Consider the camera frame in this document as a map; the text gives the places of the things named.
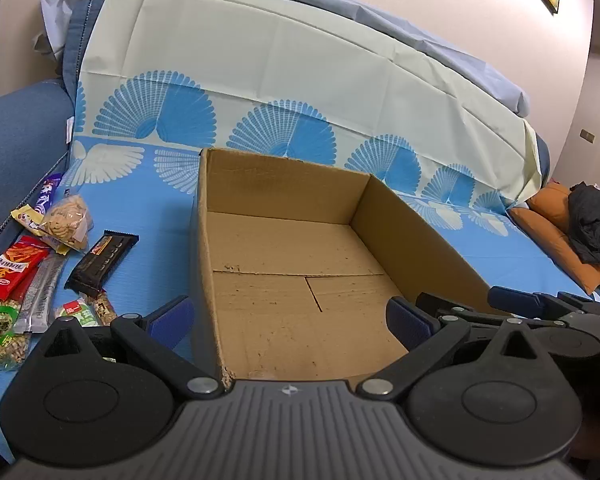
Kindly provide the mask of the small red-topped nut bar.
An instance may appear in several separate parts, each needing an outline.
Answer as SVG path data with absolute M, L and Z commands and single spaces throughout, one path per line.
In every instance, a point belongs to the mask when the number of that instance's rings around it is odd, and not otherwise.
M 86 297 L 86 302 L 93 309 L 96 318 L 102 326 L 109 326 L 118 317 L 114 306 L 104 290 L 101 290 L 96 297 Z

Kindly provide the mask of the black chocolate bar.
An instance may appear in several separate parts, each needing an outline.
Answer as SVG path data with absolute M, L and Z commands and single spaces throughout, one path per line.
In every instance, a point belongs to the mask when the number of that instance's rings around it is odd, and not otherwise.
M 73 268 L 65 282 L 65 289 L 97 297 L 108 276 L 139 240 L 136 234 L 105 230 Z

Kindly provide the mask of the silver snack packet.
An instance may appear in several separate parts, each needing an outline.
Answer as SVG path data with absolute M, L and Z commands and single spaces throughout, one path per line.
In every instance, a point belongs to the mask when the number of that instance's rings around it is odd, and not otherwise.
M 66 262 L 62 255 L 47 256 L 38 267 L 23 298 L 14 333 L 42 334 L 52 322 L 52 301 L 55 289 Z

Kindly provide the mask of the clear bag of cookies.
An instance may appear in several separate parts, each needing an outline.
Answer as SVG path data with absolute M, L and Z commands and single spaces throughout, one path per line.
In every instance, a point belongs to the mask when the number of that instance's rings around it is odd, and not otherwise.
M 54 240 L 78 252 L 85 252 L 93 219 L 84 199 L 69 195 L 53 204 L 40 223 L 40 229 Z

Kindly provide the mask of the round puffed grain cake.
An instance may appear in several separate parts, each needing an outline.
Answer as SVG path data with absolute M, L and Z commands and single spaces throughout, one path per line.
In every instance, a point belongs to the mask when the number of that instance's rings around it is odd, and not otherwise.
M 27 357 L 30 338 L 15 333 L 19 315 L 17 301 L 0 300 L 0 370 L 14 370 Z

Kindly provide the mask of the red spicy strip packet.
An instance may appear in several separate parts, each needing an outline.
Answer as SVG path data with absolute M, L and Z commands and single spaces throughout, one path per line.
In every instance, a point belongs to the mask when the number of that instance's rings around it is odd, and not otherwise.
M 0 300 L 7 300 L 49 252 L 50 248 L 42 240 L 29 235 L 9 246 L 0 255 Z

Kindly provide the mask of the yellow snack bar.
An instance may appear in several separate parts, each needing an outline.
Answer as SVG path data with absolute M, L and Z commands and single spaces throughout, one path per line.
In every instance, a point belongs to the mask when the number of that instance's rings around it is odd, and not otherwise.
M 58 240 L 55 240 L 53 237 L 49 236 L 40 229 L 40 223 L 43 221 L 43 215 L 30 205 L 23 205 L 12 210 L 10 212 L 10 216 L 15 220 L 15 222 L 18 222 L 20 226 L 23 226 L 29 233 L 38 237 L 46 245 L 53 248 L 53 250 L 59 255 L 66 256 L 68 255 L 68 252 L 70 252 L 70 248 L 68 246 L 61 244 L 61 242 L 58 242 Z

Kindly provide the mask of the purple candy bar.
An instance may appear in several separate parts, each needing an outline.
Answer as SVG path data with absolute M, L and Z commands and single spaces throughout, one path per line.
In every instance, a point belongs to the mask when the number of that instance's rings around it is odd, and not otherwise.
M 33 209 L 39 214 L 46 214 L 53 206 L 55 192 L 63 176 L 63 174 L 51 174 L 43 181 L 40 192 L 38 192 L 38 198 L 33 206 Z

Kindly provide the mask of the green rice cracker packet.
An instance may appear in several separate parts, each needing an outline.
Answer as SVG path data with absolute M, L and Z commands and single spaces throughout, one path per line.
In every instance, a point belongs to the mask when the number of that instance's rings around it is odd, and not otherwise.
M 72 316 L 79 324 L 87 329 L 90 341 L 98 350 L 100 356 L 108 362 L 117 362 L 114 356 L 114 344 L 112 343 L 110 328 L 102 322 L 94 309 L 79 297 L 58 307 L 54 312 L 55 318 Z

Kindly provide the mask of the orange cushion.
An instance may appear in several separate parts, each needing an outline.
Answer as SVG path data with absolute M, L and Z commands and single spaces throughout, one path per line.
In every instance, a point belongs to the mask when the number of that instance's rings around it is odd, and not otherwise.
M 526 201 L 527 206 L 512 207 L 508 213 L 558 268 L 592 295 L 600 286 L 600 264 L 582 262 L 569 243 L 569 194 L 565 185 L 550 182 Z

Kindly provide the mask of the black jacket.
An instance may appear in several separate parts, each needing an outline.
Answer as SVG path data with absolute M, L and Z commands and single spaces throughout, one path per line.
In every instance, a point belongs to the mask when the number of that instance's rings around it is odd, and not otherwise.
M 568 195 L 568 238 L 583 263 L 600 264 L 600 190 L 584 182 Z

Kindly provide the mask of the cardboard box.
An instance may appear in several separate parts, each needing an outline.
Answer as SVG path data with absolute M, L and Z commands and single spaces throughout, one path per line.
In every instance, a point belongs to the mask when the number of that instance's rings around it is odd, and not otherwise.
M 388 300 L 421 292 L 488 310 L 488 283 L 370 174 L 207 148 L 198 269 L 226 384 L 374 374 L 404 355 Z

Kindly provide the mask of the blue patterned sofa cover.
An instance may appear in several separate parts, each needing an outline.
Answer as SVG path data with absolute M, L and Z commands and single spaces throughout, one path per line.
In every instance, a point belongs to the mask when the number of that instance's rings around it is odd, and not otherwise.
M 0 99 L 0 210 L 60 171 L 61 255 L 0 236 L 0 460 L 21 479 L 561 474 L 581 405 L 491 280 L 528 122 L 292 0 L 90 0 L 76 85 Z

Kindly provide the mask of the wall switch plate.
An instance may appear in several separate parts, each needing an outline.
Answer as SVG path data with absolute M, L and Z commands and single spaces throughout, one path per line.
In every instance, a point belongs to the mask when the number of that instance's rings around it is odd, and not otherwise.
M 581 130 L 580 132 L 580 137 L 584 140 L 587 140 L 590 143 L 593 143 L 595 140 L 595 136 L 593 133 L 590 133 L 584 129 Z

